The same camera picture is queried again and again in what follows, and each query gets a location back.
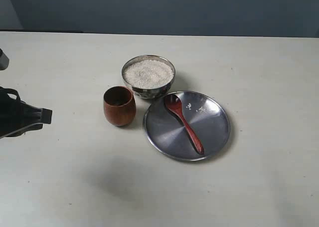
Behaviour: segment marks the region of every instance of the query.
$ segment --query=metal plate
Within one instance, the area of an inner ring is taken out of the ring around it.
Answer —
[[[226,144],[230,123],[224,109],[203,94],[173,92],[182,102],[183,115],[204,147],[199,155],[185,130],[174,115],[167,111],[161,97],[144,116],[144,130],[149,141],[163,154],[179,161],[198,161],[217,154]]]

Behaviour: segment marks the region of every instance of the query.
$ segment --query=black object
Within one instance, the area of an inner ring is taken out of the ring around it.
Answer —
[[[9,58],[3,53],[0,48],[0,71],[5,70],[9,66]]]
[[[51,117],[51,110],[30,106],[21,101],[16,90],[0,87],[0,139],[40,130],[43,124],[51,124]]]

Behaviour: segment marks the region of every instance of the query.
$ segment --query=cup rim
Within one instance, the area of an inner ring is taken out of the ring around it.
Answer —
[[[119,105],[119,106],[115,106],[115,105],[109,104],[109,103],[105,100],[105,95],[106,95],[106,93],[107,93],[109,90],[113,89],[113,88],[119,88],[119,87],[120,87],[120,88],[124,88],[124,89],[126,89],[127,91],[129,91],[129,93],[131,94],[130,99],[129,99],[127,102],[125,102],[123,105]],[[112,86],[111,88],[107,89],[107,90],[104,92],[104,95],[103,95],[103,101],[104,101],[104,103],[105,103],[106,105],[112,106],[112,107],[126,106],[126,105],[128,105],[128,104],[132,101],[132,99],[133,99],[133,92],[132,92],[129,88],[125,87],[125,86]]]

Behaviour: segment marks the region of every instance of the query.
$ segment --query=plate rim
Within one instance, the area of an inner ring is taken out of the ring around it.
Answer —
[[[150,138],[150,135],[149,135],[148,130],[147,130],[147,128],[146,128],[147,116],[148,116],[148,113],[149,113],[149,111],[150,111],[151,106],[152,106],[154,103],[158,102],[160,99],[163,99],[163,98],[164,98],[165,96],[167,96],[167,95],[177,94],[177,93],[186,93],[186,92],[199,94],[199,95],[202,95],[202,96],[206,97],[207,99],[211,100],[212,102],[214,102],[214,103],[222,110],[222,112],[223,112],[223,113],[225,114],[225,116],[226,116],[227,125],[228,125],[227,139],[226,139],[225,142],[222,144],[223,147],[222,147],[219,151],[217,151],[217,152],[215,152],[215,153],[212,153],[212,154],[210,154],[210,155],[208,155],[208,156],[203,156],[203,157],[199,157],[199,158],[195,158],[195,159],[185,159],[185,158],[178,158],[178,157],[172,156],[172,155],[170,155],[170,154],[168,154],[168,153],[166,153],[166,152],[164,152],[164,151],[162,151],[161,149],[158,148],[158,146],[157,146],[157,145],[153,142],[153,140]],[[207,96],[207,95],[205,95],[205,94],[202,94],[202,93],[200,93],[200,92],[196,92],[196,91],[174,91],[174,92],[167,93],[167,94],[165,94],[164,96],[160,97],[159,99],[157,99],[155,102],[153,102],[153,103],[148,107],[148,109],[147,109],[147,111],[146,111],[146,113],[144,114],[144,117],[143,117],[143,129],[144,129],[144,132],[146,133],[146,136],[147,136],[149,142],[150,142],[159,152],[161,152],[163,155],[165,155],[165,156],[167,156],[167,157],[170,157],[170,158],[172,158],[172,159],[174,159],[174,160],[177,160],[177,161],[195,162],[195,161],[201,161],[201,160],[205,160],[205,159],[211,158],[211,157],[217,155],[221,150],[223,150],[223,149],[225,148],[225,146],[226,146],[226,144],[227,144],[227,142],[228,142],[228,140],[229,140],[229,137],[230,137],[231,125],[230,125],[230,121],[229,121],[229,118],[228,118],[228,115],[227,115],[226,111],[225,111],[224,108],[223,108],[217,101],[215,101],[213,98],[211,98],[211,97],[209,97],[209,96]]]

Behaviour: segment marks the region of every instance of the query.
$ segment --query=gray wall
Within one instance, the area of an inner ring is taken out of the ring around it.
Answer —
[[[314,36],[319,0],[12,0],[26,29]]]
[[[0,29],[22,29],[10,0],[0,0]]]

